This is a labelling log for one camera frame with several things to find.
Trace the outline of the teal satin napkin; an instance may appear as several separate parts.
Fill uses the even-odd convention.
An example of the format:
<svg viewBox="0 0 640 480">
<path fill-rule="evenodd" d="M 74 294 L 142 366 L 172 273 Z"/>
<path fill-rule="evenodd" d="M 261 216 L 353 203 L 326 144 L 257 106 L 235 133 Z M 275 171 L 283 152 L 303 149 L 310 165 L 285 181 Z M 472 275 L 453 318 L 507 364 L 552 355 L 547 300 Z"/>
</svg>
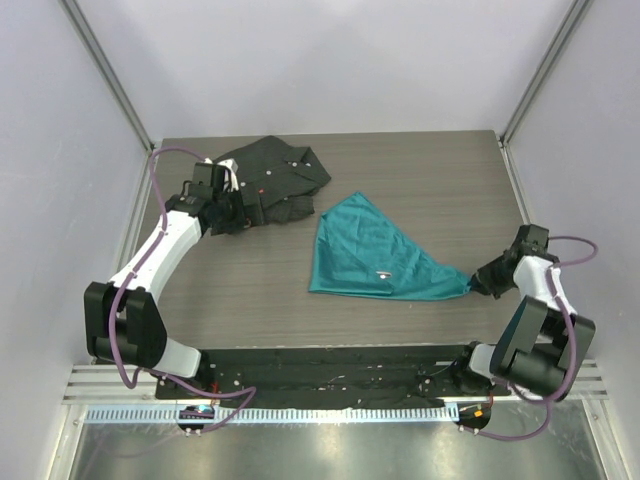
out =
<svg viewBox="0 0 640 480">
<path fill-rule="evenodd" d="M 376 271 L 392 277 L 381 279 Z M 319 219 L 311 293 L 438 302 L 469 294 L 469 281 L 466 273 L 434 260 L 361 192 Z"/>
</svg>

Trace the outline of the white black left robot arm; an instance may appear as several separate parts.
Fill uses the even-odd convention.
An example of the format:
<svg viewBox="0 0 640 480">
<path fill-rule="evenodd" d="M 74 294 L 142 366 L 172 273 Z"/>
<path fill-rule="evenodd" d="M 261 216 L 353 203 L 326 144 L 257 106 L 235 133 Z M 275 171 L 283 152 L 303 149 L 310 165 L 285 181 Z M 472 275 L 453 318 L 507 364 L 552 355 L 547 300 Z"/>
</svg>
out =
<svg viewBox="0 0 640 480">
<path fill-rule="evenodd" d="M 207 159 L 194 166 L 185 191 L 161 204 L 156 227 L 133 258 L 106 283 L 84 293 L 87 350 L 102 361 L 121 362 L 178 376 L 190 398 L 213 385 L 203 353 L 171 339 L 158 301 L 171 275 L 205 234 L 235 234 L 250 226 L 235 160 Z"/>
</svg>

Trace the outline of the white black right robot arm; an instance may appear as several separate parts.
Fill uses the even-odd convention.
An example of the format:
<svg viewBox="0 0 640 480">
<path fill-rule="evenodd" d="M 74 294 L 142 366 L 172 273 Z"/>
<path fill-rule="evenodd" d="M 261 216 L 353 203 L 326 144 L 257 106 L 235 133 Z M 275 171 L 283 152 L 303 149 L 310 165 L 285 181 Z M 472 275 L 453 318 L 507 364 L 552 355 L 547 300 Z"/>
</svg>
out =
<svg viewBox="0 0 640 480">
<path fill-rule="evenodd" d="M 511 246 L 471 277 L 473 292 L 498 299 L 516 289 L 520 303 L 495 345 L 472 342 L 453 362 L 450 376 L 460 393 L 484 394 L 497 381 L 541 401 L 569 393 L 596 325 L 570 304 L 563 263 L 548 252 L 553 239 L 546 228 L 522 225 Z"/>
</svg>

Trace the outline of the dark pinstriped shirt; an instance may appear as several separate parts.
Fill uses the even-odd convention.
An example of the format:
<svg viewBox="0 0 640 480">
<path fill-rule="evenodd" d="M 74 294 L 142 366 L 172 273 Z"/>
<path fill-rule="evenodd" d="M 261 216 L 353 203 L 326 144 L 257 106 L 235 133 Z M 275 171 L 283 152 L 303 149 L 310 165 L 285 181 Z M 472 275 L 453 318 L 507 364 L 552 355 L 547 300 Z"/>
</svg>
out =
<svg viewBox="0 0 640 480">
<path fill-rule="evenodd" d="M 310 147 L 295 147 L 275 136 L 229 151 L 216 161 L 231 158 L 238 165 L 239 190 L 242 184 L 263 189 L 267 224 L 285 224 L 313 215 L 314 195 L 331 181 Z"/>
</svg>

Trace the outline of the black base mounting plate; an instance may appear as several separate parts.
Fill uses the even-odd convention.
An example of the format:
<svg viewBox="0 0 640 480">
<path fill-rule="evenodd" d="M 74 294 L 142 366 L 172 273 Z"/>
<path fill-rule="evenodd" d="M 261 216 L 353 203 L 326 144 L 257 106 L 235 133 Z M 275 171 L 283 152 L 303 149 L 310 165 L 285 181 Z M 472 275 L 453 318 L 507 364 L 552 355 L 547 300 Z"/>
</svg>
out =
<svg viewBox="0 0 640 480">
<path fill-rule="evenodd" d="M 255 387 L 253 408 L 431 408 L 448 397 L 508 393 L 464 371 L 466 345 L 217 349 L 206 356 L 205 388 Z"/>
</svg>

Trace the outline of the aluminium frame post left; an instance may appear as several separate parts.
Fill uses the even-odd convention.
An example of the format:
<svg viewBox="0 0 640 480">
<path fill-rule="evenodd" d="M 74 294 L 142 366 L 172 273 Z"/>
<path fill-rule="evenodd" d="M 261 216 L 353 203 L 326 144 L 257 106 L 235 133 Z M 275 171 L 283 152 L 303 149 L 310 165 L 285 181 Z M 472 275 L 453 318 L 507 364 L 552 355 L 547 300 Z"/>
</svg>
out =
<svg viewBox="0 0 640 480">
<path fill-rule="evenodd" d="M 144 127 L 79 2 L 76 0 L 60 0 L 59 4 L 144 151 L 150 154 L 155 147 L 154 141 Z"/>
</svg>

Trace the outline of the aluminium frame rail right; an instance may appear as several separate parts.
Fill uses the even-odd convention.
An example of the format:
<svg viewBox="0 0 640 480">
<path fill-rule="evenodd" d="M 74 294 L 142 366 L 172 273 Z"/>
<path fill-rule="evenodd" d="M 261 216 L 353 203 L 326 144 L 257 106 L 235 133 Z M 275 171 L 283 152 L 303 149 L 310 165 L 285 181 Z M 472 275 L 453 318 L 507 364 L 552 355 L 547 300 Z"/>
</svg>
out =
<svg viewBox="0 0 640 480">
<path fill-rule="evenodd" d="M 561 56 L 568 47 L 573 35 L 586 17 L 592 0 L 573 0 L 555 30 L 551 41 L 529 80 L 516 108 L 511 114 L 504 131 L 499 136 L 499 144 L 506 148 L 518 132 L 534 101 L 540 94 Z"/>
</svg>

